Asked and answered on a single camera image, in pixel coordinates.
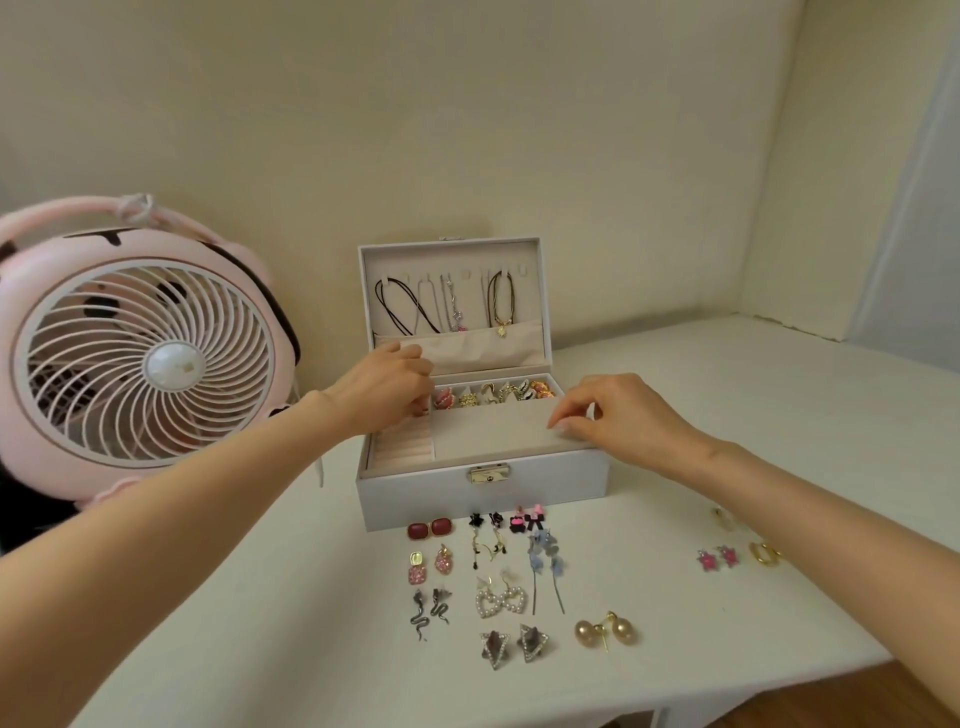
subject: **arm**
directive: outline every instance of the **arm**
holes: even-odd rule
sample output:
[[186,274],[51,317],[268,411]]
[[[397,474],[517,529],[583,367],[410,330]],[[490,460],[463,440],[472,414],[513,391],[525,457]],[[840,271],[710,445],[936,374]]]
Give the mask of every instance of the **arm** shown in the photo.
[[0,558],[0,725],[69,724],[304,469],[418,414],[432,365],[398,350]]
[[960,554],[706,435],[636,375],[587,377],[549,426],[730,510],[960,714]]

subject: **pink fan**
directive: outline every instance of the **pink fan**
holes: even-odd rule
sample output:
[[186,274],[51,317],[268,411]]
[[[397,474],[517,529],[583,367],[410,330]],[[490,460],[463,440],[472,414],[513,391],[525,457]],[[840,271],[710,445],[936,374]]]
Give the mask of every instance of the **pink fan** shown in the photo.
[[0,242],[88,212],[126,227],[0,259],[0,463],[81,507],[283,409],[300,359],[256,256],[150,196],[27,207]]

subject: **white jewelry box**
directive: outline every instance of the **white jewelry box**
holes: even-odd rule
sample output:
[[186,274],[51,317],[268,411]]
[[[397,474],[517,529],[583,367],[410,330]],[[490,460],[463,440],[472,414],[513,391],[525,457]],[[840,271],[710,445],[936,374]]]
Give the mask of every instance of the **white jewelry box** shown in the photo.
[[[546,428],[564,392],[551,374],[538,237],[368,245],[359,254],[371,350],[396,340],[420,344],[437,384],[428,416],[364,440],[357,493],[368,531],[607,493],[607,456]],[[512,322],[501,327],[496,319],[511,318],[512,298]],[[495,394],[505,383],[537,380],[556,397],[508,394],[500,403],[489,402],[489,387],[482,391],[487,383]],[[439,409],[436,396],[447,387],[457,405]],[[483,403],[460,406],[465,392]]]

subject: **beige wall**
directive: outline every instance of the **beige wall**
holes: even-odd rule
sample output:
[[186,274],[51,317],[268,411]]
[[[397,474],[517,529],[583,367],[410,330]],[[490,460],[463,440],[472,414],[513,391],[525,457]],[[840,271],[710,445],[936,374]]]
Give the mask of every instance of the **beige wall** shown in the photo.
[[569,341],[731,310],[801,0],[54,0],[0,25],[0,204],[150,191],[269,260],[330,380],[356,246],[539,234]]
[[956,0],[808,0],[741,309],[847,333],[957,29]]

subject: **fan hub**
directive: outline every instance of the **fan hub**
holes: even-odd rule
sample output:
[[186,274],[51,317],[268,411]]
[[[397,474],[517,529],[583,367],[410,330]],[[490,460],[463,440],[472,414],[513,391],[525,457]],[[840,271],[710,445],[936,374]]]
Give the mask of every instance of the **fan hub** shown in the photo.
[[163,392],[183,392],[204,378],[206,359],[193,344],[166,341],[157,344],[143,358],[143,373]]

